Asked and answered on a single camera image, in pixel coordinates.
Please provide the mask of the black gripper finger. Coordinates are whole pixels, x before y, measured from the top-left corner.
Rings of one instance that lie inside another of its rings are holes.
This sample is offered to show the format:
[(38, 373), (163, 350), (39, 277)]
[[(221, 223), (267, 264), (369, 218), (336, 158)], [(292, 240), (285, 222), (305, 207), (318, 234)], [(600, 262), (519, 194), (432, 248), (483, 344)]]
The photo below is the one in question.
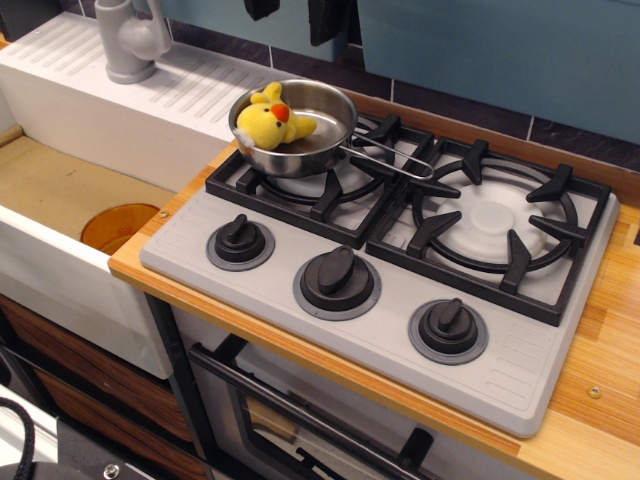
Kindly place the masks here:
[(244, 7), (253, 21), (267, 18), (280, 8), (279, 0), (244, 0)]
[(334, 39), (342, 30), (350, 11), (348, 0), (309, 0), (310, 43), (317, 47)]

